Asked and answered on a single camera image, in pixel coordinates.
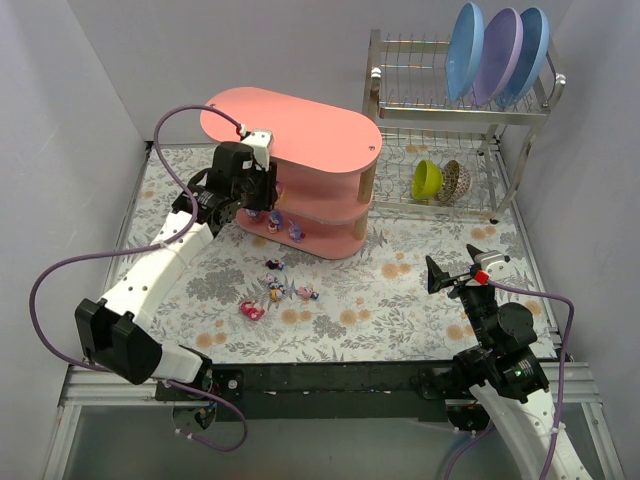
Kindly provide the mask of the purple bunny head toy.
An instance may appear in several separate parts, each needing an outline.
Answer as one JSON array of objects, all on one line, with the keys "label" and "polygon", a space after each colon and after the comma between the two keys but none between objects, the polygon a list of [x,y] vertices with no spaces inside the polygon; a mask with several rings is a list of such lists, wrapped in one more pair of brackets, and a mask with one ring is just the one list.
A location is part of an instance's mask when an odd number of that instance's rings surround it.
[{"label": "purple bunny head toy", "polygon": [[273,209],[268,218],[267,231],[270,234],[276,234],[283,228],[283,215],[280,210]]}]

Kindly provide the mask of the pink purple cupcake toy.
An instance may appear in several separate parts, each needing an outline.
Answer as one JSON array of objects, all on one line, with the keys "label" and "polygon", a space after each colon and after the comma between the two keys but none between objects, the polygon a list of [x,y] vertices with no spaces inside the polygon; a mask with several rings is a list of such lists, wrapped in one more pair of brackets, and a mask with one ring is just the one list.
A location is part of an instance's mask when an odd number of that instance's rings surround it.
[{"label": "pink purple cupcake toy", "polygon": [[264,220],[264,211],[246,209],[245,213],[252,223],[260,223]]}]

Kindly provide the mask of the blue white duck figure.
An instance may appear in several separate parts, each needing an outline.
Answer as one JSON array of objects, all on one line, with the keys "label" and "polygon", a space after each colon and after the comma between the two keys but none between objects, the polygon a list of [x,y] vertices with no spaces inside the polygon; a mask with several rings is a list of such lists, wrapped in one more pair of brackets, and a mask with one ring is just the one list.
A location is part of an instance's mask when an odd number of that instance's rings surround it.
[{"label": "blue white duck figure", "polygon": [[273,274],[271,273],[267,273],[265,276],[265,281],[267,283],[267,286],[270,290],[273,289],[279,289],[281,291],[285,291],[286,288],[284,286],[283,283],[281,283],[277,277],[275,277]]}]

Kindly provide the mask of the pink figure toy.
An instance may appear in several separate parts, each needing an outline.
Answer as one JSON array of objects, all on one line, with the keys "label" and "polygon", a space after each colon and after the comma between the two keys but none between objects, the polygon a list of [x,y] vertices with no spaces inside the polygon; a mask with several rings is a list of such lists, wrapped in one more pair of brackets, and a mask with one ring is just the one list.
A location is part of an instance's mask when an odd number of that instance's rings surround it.
[{"label": "pink figure toy", "polygon": [[249,320],[258,321],[265,314],[265,309],[256,302],[245,301],[239,306],[240,312]]},{"label": "pink figure toy", "polygon": [[301,286],[297,290],[297,294],[304,299],[316,300],[319,294],[311,287]]}]

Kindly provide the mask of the pink flowerpot toy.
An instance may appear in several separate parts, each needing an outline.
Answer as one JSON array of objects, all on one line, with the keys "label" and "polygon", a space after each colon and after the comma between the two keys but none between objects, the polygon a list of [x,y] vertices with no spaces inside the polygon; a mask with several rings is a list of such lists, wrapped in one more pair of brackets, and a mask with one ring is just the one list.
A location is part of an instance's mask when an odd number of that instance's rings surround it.
[{"label": "pink flowerpot toy", "polygon": [[276,202],[277,202],[277,203],[279,203],[280,201],[282,201],[282,200],[283,200],[283,198],[284,198],[284,192],[285,192],[284,187],[283,187],[280,183],[277,183],[277,184],[276,184],[276,193],[277,193],[277,199],[276,199]]}]

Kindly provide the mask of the yellow blue duck figure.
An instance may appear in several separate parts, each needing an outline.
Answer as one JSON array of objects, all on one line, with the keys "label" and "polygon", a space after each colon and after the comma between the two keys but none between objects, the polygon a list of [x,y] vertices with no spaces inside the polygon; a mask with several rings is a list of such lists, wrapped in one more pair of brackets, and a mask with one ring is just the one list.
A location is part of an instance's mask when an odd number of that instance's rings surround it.
[{"label": "yellow blue duck figure", "polygon": [[273,301],[278,302],[283,298],[283,292],[280,289],[273,289],[271,291],[271,298]]}]

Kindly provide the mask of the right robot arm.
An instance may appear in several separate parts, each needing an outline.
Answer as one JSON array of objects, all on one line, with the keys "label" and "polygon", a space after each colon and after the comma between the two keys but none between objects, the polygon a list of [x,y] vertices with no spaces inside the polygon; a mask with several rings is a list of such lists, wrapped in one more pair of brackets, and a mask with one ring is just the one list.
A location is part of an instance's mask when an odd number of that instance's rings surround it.
[{"label": "right robot arm", "polygon": [[427,290],[446,291],[461,301],[477,344],[456,354],[452,364],[431,370],[424,385],[451,397],[468,393],[489,415],[524,479],[587,479],[561,422],[564,387],[550,388],[531,350],[537,340],[533,315],[524,305],[499,304],[497,290],[510,277],[510,258],[498,251],[467,247],[472,263],[452,275],[426,260]]}]

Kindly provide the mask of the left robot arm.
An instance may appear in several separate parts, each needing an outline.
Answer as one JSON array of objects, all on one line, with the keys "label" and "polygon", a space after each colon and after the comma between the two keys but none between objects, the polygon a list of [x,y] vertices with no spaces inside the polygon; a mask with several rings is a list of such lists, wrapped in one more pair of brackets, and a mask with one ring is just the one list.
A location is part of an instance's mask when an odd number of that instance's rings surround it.
[{"label": "left robot arm", "polygon": [[153,251],[97,301],[83,300],[75,319],[84,355],[134,385],[154,378],[193,384],[209,359],[187,347],[162,344],[149,333],[158,307],[192,260],[238,211],[269,211],[277,200],[273,135],[256,130],[224,141],[212,164],[192,177],[171,205]]}]

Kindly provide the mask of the pink three-tier shelf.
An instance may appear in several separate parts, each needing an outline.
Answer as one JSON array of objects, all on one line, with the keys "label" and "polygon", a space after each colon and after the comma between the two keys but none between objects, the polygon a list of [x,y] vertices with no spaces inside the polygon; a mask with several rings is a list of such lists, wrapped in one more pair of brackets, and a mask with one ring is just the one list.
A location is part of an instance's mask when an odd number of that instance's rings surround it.
[{"label": "pink three-tier shelf", "polygon": [[[373,176],[381,152],[381,133],[361,113],[257,87],[236,87],[208,102],[212,112],[200,117],[213,140],[237,139],[231,116],[245,125],[273,133],[271,160],[284,198],[275,208],[283,228],[267,231],[266,221],[252,223],[244,211],[236,216],[246,231],[318,257],[338,260],[364,245]],[[289,221],[305,232],[301,243],[289,237]]]}]

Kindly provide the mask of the patterned ceramic bowl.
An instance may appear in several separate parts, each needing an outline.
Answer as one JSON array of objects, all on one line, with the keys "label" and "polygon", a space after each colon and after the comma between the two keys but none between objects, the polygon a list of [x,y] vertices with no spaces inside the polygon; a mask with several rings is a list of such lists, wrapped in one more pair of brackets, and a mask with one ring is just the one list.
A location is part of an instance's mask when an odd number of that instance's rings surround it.
[{"label": "patterned ceramic bowl", "polygon": [[469,171],[456,160],[450,160],[442,169],[443,184],[437,194],[442,203],[455,203],[461,200],[471,186]]}]

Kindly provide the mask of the black red mouse figure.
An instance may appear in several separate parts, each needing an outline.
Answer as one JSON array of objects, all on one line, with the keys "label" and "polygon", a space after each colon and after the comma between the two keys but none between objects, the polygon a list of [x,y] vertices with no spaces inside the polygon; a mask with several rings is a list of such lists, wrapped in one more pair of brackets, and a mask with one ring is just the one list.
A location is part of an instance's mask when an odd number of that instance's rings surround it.
[{"label": "black red mouse figure", "polygon": [[284,269],[284,264],[279,260],[267,260],[265,262],[265,266],[270,270],[279,270],[282,271]]}]

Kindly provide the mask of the lime green bowl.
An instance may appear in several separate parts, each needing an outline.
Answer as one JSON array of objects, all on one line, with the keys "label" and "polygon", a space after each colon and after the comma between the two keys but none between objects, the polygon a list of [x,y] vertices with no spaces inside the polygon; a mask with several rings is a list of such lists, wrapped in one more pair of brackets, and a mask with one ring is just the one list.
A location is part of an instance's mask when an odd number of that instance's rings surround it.
[{"label": "lime green bowl", "polygon": [[431,161],[421,160],[413,174],[411,194],[415,200],[435,196],[443,186],[440,168]]}]

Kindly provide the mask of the steel dish rack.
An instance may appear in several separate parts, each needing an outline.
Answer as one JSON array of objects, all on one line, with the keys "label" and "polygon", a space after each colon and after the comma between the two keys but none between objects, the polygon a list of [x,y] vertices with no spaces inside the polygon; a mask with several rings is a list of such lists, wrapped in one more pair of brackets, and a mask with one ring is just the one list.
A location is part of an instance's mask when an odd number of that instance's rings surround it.
[{"label": "steel dish rack", "polygon": [[[566,71],[550,44],[540,73],[513,104],[480,106],[473,94],[452,101],[446,92],[448,47],[438,38],[370,32],[362,111],[378,125],[384,146],[404,154],[396,173],[379,168],[392,189],[375,197],[437,213],[462,210],[497,224],[514,203],[533,143],[564,93]],[[470,191],[459,200],[413,199],[415,164],[429,159],[444,165],[447,153],[457,154],[470,172]]]}]

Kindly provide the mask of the floral table mat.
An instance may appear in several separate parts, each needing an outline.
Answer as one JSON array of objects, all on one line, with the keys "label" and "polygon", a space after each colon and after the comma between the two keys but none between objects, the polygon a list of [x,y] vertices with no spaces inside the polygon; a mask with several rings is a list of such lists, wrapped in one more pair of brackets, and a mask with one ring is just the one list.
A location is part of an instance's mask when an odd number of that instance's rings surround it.
[{"label": "floral table mat", "polygon": [[[404,156],[384,147],[378,170],[398,170]],[[399,361],[448,359],[476,340],[461,304],[426,289],[425,257],[450,273],[470,263],[466,245],[497,250],[512,274],[500,303],[518,302],[534,319],[533,351],[555,355],[555,324],[533,297],[538,278],[519,222],[506,213],[497,223],[466,211],[421,214],[376,206],[363,247],[342,260],[326,260],[244,230],[226,226],[193,261],[158,308],[150,328],[163,343],[185,345],[217,362]],[[270,270],[267,260],[284,269]],[[267,273],[284,284],[275,302]],[[304,299],[301,286],[319,297]],[[239,310],[253,301],[258,321]]]}]

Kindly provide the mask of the left blue plate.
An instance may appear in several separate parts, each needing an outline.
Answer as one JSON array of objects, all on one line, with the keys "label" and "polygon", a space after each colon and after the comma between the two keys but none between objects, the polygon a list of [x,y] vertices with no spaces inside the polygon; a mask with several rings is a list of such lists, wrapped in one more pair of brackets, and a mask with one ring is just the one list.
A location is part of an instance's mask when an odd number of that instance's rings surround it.
[{"label": "left blue plate", "polygon": [[456,19],[447,52],[447,96],[452,103],[460,101],[471,90],[483,45],[484,16],[478,5],[467,2]]}]

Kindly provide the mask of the blue plate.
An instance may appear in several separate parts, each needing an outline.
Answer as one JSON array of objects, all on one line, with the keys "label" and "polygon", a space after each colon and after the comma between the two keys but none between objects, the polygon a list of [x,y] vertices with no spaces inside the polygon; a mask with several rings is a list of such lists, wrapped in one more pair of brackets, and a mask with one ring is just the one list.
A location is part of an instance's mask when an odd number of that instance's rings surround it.
[{"label": "blue plate", "polygon": [[467,2],[456,19],[447,52],[447,96],[452,103],[460,101],[471,90],[483,45],[484,16],[478,5]]},{"label": "blue plate", "polygon": [[497,98],[499,107],[506,109],[518,103],[532,88],[546,59],[550,25],[545,12],[531,7],[520,14],[523,39],[520,56],[505,89]]}]

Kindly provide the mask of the purple plate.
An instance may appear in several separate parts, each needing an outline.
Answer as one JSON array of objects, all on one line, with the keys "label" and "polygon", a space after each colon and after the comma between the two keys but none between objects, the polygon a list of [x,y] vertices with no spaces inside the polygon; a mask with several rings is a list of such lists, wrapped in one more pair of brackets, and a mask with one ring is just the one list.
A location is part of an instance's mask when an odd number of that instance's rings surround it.
[{"label": "purple plate", "polygon": [[505,89],[519,60],[523,32],[520,14],[511,7],[500,10],[485,28],[472,88],[477,106],[489,104]]}]

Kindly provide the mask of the right blue plate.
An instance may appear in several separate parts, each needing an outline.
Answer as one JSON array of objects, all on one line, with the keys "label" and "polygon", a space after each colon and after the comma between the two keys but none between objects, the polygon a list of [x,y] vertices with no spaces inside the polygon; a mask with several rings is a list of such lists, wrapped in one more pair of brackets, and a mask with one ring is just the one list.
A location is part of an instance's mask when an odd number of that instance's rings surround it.
[{"label": "right blue plate", "polygon": [[545,12],[531,7],[520,14],[523,39],[520,56],[505,89],[497,98],[499,107],[506,109],[518,103],[532,88],[546,59],[550,25]]}]

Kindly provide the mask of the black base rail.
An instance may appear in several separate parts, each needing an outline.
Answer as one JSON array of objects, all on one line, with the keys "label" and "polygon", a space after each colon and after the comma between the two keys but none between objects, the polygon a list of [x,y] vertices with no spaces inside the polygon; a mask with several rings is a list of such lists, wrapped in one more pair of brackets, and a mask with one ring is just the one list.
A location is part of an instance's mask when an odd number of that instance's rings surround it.
[{"label": "black base rail", "polygon": [[194,406],[211,395],[219,421],[403,418],[481,431],[489,415],[450,361],[215,364],[186,390],[158,384],[158,401]]}]

